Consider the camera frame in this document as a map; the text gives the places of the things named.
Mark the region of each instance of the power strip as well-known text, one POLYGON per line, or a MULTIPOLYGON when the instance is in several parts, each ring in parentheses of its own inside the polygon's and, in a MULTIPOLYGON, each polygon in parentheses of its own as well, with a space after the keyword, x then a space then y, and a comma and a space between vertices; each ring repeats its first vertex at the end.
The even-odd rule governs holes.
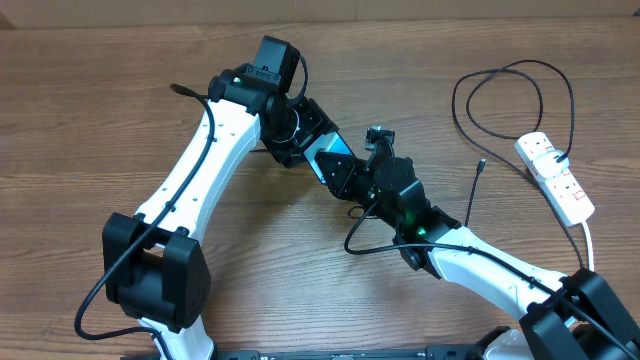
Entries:
POLYGON ((551 200, 551 206, 562 222, 566 226, 582 224, 584 227, 589 269, 593 271, 593 246, 586 220, 593 214, 595 207, 569 170, 569 159, 557 162, 563 152, 553 147, 551 140, 543 132, 523 135, 516 142, 515 148, 542 191, 551 200))

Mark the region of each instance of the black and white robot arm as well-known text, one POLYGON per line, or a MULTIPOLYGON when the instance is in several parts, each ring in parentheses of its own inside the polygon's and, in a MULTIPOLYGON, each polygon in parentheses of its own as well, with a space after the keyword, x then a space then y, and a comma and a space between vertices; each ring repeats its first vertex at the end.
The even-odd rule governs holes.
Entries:
POLYGON ((431 206, 411 159, 395 156, 392 131, 369 129, 365 143, 371 156, 357 158, 313 99, 304 94, 294 100, 285 96, 299 58, 288 43, 265 37, 255 65, 214 77, 207 98, 215 124, 205 112, 193 140, 153 196, 134 217, 116 213, 105 225, 107 269, 161 214, 215 126, 215 141, 200 170, 145 244, 164 247, 163 255, 140 249, 106 283, 109 300, 143 326, 158 330, 173 359, 213 357, 215 344, 200 317, 211 279, 201 250, 204 231, 233 172, 259 140, 277 162, 285 167, 309 163, 336 198, 358 202, 396 229, 392 241, 400 245, 398 250, 411 268, 458 283, 519 320, 526 341, 522 334, 510 334, 509 341, 498 338, 486 348, 485 359, 503 359, 506 354, 518 359, 602 359, 616 351, 621 354, 599 332, 572 334, 567 327, 576 314, 560 297, 579 299, 581 307, 622 344, 637 345, 640 330, 597 274, 580 270, 567 277, 527 264, 431 206), (557 292, 550 296, 542 288, 557 292))

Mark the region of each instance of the white extension cord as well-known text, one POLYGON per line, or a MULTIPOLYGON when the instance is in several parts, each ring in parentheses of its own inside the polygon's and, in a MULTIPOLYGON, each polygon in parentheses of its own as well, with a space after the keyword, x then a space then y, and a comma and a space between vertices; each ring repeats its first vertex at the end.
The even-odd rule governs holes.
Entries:
POLYGON ((582 224, 587 242, 589 270, 593 271, 593 244, 587 218, 593 214, 595 207, 569 170, 569 159, 565 158, 559 163, 556 161, 563 152, 555 149, 543 132, 523 135, 516 142, 515 148, 542 191, 551 200, 562 222, 566 226, 582 224))

